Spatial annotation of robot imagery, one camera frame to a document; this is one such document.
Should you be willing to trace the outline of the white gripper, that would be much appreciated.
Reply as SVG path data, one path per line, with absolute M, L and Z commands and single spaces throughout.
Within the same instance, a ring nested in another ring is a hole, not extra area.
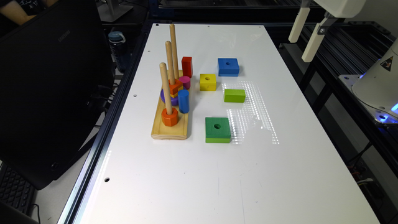
M 327 12 L 337 18 L 352 18 L 359 14 L 366 0 L 315 0 L 315 2 L 324 8 Z M 298 41 L 300 33 L 304 27 L 305 21 L 309 15 L 309 7 L 301 7 L 292 26 L 292 30 L 289 35 L 289 42 L 296 43 Z M 318 34 L 318 30 L 321 27 L 318 23 L 308 41 L 308 44 L 303 52 L 302 60 L 304 62 L 311 62 L 321 45 L 324 38 L 324 34 Z

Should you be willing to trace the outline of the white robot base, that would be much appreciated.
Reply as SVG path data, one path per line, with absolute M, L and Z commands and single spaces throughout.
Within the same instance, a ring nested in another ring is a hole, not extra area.
M 397 42 L 362 75 L 340 75 L 375 123 L 397 125 Z

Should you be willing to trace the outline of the person forearm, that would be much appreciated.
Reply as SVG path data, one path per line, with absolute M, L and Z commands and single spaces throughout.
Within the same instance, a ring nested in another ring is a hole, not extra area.
M 22 25 L 56 2 L 57 0 L 1 0 L 1 29 Z

